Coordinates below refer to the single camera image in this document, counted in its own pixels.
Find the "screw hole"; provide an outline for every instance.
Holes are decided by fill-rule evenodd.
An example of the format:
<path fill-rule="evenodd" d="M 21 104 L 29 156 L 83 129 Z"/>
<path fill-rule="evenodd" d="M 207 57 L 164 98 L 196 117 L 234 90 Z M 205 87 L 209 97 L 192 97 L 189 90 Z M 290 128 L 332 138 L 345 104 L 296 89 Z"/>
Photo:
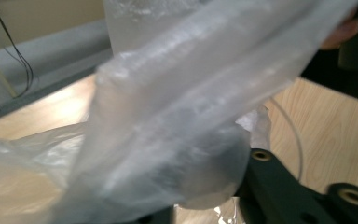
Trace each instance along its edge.
<path fill-rule="evenodd" d="M 318 219 L 310 213 L 301 213 L 300 217 L 301 217 L 301 220 L 303 220 L 305 223 L 308 223 L 308 224 L 318 223 Z"/>
<path fill-rule="evenodd" d="M 146 216 L 146 217 L 141 217 L 138 219 L 138 223 L 140 224 L 147 224 L 152 222 L 153 220 L 153 216 Z"/>
<path fill-rule="evenodd" d="M 339 197 L 347 203 L 358 205 L 358 191 L 354 189 L 341 189 L 338 192 Z"/>
<path fill-rule="evenodd" d="M 266 151 L 256 151 L 256 152 L 252 153 L 252 157 L 255 160 L 258 160 L 258 161 L 269 161 L 269 160 L 271 160 L 271 156 Z"/>

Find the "wooden surface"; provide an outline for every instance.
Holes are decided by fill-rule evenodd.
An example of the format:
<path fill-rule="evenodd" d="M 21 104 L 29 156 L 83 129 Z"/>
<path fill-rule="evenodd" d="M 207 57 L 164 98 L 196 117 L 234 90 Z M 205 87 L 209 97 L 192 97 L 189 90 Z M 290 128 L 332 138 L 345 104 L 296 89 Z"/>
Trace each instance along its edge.
<path fill-rule="evenodd" d="M 0 119 L 0 138 L 16 139 L 32 133 L 73 124 L 87 116 L 94 90 L 93 77 L 87 77 L 32 105 Z M 358 101 L 351 97 L 298 80 L 276 100 L 300 130 L 305 163 L 302 183 L 324 192 L 330 183 L 358 185 Z M 272 150 L 297 175 L 298 153 L 295 138 L 282 115 L 266 103 L 272 120 Z M 179 210 L 179 223 L 228 223 L 233 203 L 218 211 Z"/>

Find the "clear plastic bag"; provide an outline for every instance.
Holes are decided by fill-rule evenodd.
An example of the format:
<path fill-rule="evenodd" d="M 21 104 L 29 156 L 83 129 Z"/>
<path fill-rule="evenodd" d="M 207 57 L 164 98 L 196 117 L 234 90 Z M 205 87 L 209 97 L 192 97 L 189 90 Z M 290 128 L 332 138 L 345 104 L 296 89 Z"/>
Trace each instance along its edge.
<path fill-rule="evenodd" d="M 48 223 L 84 139 L 84 124 L 0 140 L 0 224 Z"/>
<path fill-rule="evenodd" d="M 38 223 L 124 222 L 231 197 L 250 142 L 236 119 L 291 84 L 356 2 L 105 1 L 122 37 L 98 70 L 83 145 L 64 162 L 71 171 L 48 167 L 60 157 L 13 158 L 63 187 Z"/>

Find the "hand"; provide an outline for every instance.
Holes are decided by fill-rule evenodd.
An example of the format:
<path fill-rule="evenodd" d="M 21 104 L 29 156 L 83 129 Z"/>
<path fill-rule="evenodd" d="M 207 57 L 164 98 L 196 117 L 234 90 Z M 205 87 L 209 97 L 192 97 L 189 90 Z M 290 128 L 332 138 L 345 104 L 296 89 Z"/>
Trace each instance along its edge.
<path fill-rule="evenodd" d="M 339 45 L 358 33 L 358 19 L 353 18 L 355 14 L 356 9 L 325 39 L 321 45 L 321 49 L 338 49 Z"/>

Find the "wire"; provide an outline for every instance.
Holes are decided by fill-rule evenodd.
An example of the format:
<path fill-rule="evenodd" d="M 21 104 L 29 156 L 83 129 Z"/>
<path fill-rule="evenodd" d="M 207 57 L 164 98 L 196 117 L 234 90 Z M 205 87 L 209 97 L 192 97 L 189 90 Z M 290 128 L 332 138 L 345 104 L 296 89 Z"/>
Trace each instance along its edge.
<path fill-rule="evenodd" d="M 7 34 L 8 39 L 10 40 L 11 45 L 13 46 L 14 50 L 16 51 L 17 55 L 19 56 L 19 59 L 21 61 L 21 63 L 23 64 L 24 68 L 25 68 L 25 72 L 26 72 L 26 78 L 27 78 L 27 83 L 26 83 L 26 87 L 25 90 L 20 93 L 16 98 L 23 96 L 23 94 L 25 94 L 28 90 L 30 90 L 32 83 L 34 82 L 34 70 L 32 69 L 31 65 L 27 62 L 27 60 L 22 56 L 22 54 L 20 53 L 20 51 L 17 49 L 16 44 L 14 43 L 10 32 L 8 31 L 4 21 L 2 20 L 1 16 L 0 16 L 0 23 L 2 25 L 2 28 L 4 29 L 5 33 Z"/>
<path fill-rule="evenodd" d="M 303 167 L 304 167 L 304 152 L 303 152 L 303 147 L 302 147 L 302 141 L 301 141 L 301 136 L 300 133 L 298 131 L 298 129 L 296 128 L 296 125 L 293 123 L 293 121 L 290 119 L 289 115 L 287 114 L 287 112 L 282 108 L 282 106 L 273 98 L 270 98 L 270 101 L 277 107 L 277 109 L 281 112 L 281 114 L 283 115 L 284 119 L 286 119 L 287 123 L 289 124 L 290 128 L 292 129 L 293 133 L 295 134 L 295 138 L 296 138 L 296 144 L 298 147 L 298 157 L 299 157 L 299 168 L 298 168 L 298 177 L 297 180 L 298 182 L 301 181 L 302 175 L 303 175 Z"/>
<path fill-rule="evenodd" d="M 0 38 L 0 45 L 1 47 L 7 52 L 8 55 L 10 55 L 10 57 L 12 57 L 14 60 L 16 60 L 22 67 L 24 67 L 24 64 L 21 63 L 21 61 L 16 58 L 16 56 L 14 56 L 6 47 L 5 47 L 5 43 L 4 41 Z"/>

